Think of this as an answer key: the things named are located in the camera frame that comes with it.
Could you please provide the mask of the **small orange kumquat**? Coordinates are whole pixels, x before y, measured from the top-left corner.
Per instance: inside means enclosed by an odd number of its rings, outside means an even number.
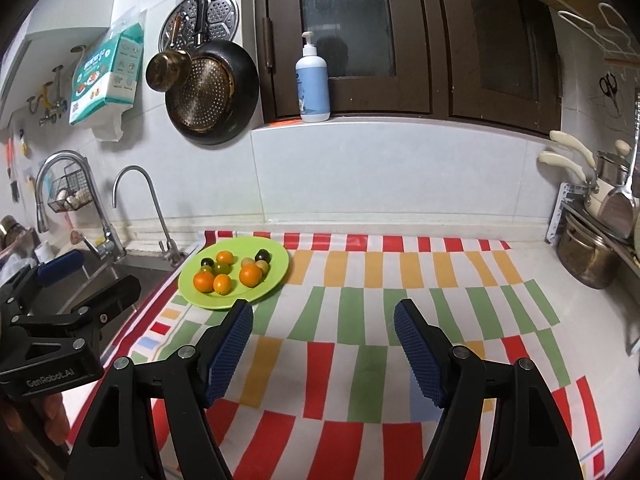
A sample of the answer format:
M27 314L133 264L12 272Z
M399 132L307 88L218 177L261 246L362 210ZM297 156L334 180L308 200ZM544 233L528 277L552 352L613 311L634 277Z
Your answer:
M214 292L220 296L226 296L232 289L232 279L228 274L217 274L213 282Z

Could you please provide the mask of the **yellow-brown round fruit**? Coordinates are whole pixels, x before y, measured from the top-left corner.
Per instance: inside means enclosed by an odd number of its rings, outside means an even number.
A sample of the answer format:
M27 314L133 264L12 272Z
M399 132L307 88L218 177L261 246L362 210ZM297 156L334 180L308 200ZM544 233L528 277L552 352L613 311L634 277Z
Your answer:
M256 266L258 266L258 268L260 270L262 270L262 274L267 275L269 270L270 270L270 265L266 260L256 260L255 261Z

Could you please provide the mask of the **steel sink basin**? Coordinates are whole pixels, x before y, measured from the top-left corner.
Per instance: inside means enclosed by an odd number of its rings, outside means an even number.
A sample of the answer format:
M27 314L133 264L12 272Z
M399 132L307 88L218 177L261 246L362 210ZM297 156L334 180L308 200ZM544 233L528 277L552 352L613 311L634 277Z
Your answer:
M178 268L171 266L164 258L152 254L134 252L115 261L112 257L98 260L87 249L81 249L80 252L85 257L84 265L62 281L44 288L32 306L32 314L70 313L72 307L76 307L81 301L85 301L120 278L134 276L141 286L139 299L102 330L100 352L105 354L122 326L141 311L145 300L154 295Z

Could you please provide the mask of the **orange tangerine near plate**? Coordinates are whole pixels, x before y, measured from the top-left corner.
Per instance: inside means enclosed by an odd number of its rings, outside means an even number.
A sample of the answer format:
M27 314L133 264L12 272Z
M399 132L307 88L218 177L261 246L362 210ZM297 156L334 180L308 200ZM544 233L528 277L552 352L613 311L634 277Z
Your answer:
M215 290L215 275L208 271L198 271L194 274L192 284L201 294L211 294Z

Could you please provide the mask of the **green tomato with stem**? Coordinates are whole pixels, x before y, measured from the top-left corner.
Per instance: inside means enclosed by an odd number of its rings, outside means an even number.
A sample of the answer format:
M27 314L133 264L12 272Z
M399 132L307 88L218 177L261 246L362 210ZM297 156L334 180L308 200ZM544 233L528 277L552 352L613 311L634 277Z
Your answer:
M229 263L217 261L214 265L214 272L216 275L229 274L231 272L231 266Z

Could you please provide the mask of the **orange tangerine middle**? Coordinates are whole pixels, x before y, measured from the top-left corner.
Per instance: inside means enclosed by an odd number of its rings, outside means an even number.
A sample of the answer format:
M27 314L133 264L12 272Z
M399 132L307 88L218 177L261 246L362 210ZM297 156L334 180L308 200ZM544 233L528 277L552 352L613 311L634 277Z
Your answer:
M215 260L216 260L216 263L224 263L231 266L232 263L234 263L234 255L232 254L232 252L229 252L228 250L222 250L221 252L218 252Z

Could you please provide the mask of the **lime green plate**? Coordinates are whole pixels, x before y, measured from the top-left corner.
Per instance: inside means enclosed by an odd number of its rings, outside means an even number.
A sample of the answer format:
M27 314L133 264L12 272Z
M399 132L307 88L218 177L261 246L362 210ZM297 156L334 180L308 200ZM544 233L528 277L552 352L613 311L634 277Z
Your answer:
M241 260L254 257L261 249L270 255L270 269L262 281L255 287L247 287L240 282ZM227 295L220 296L216 292L203 294L193 285L193 277L200 270L203 258L215 258L218 252L228 250L234 255L234 263L230 268L232 287ZM240 236L226 238L218 243L203 248L189 257L178 277L178 293L194 306L207 310L224 310L232 306L237 299L244 299L254 304L273 291L284 279L290 266L290 254L282 244L270 238L259 236Z

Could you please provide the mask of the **large orange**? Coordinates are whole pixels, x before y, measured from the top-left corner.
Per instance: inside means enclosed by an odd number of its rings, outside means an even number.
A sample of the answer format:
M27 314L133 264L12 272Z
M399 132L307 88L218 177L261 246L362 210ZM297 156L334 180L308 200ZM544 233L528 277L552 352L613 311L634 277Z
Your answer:
M246 266L242 266L239 273L240 283L249 288L256 287L263 277L262 268L257 263L249 263Z

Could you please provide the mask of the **dark purple plum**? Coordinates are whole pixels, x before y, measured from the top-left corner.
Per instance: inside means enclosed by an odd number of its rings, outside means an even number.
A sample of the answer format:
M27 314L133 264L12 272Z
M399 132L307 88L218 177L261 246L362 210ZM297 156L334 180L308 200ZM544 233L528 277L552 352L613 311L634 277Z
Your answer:
M256 252L254 260L255 261L265 261L266 263L270 263L271 254L265 248L259 249L258 252Z

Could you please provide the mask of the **colourful checked tablecloth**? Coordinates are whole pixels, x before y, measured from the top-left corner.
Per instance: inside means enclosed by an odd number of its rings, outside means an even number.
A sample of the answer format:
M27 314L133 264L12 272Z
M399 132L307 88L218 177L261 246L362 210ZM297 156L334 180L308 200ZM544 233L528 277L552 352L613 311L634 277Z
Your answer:
M226 396L207 417L238 479L412 479L439 410L393 326L409 298L484 359L529 358L587 479L605 475L584 369L558 312L501 240L285 233L284 283L255 308Z

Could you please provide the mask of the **black hanging frying pan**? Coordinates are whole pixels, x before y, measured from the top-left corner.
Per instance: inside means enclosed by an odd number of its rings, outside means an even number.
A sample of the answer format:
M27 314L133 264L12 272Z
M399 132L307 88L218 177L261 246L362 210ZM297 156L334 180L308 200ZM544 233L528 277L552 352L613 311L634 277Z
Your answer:
M205 0L196 0L196 47L190 74L165 93L175 128L193 144L214 146L239 136L254 115L259 94L256 65L243 47L204 38Z

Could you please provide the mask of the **white dish rack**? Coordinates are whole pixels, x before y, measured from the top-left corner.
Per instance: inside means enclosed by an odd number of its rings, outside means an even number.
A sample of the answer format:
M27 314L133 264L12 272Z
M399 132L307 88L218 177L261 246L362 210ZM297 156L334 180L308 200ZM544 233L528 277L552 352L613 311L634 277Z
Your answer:
M577 281L605 289L623 267L639 277L632 238L619 238L592 218L585 206L586 188L563 182L544 239L555 248L565 270Z

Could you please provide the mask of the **steel spatula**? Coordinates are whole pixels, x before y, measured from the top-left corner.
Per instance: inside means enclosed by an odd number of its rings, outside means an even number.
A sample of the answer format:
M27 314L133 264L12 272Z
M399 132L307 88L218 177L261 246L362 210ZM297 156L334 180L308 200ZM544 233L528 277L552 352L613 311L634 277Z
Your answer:
M639 100L639 89L636 89L634 90L634 142L631 144L628 176L623 185L612 188L605 196L598 217L599 221L619 238L631 236L638 214L638 206L632 194L632 184L639 147Z

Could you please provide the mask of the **blue soap pump bottle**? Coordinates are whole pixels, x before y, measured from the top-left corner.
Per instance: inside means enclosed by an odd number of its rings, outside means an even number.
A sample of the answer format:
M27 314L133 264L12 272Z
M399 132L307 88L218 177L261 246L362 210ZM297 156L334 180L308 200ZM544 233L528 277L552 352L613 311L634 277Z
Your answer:
M295 64L297 99L303 122L325 122L330 118L329 76L326 61L318 55L314 33L306 30L302 57Z

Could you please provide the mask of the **dark wooden window frame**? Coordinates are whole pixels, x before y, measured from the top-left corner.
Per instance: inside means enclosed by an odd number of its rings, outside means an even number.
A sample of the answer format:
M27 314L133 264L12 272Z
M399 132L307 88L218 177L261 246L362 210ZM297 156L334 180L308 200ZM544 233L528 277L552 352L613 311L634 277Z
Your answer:
M255 0L262 109L296 118L310 32L332 113L461 120L545 136L561 123L551 13L538 0Z

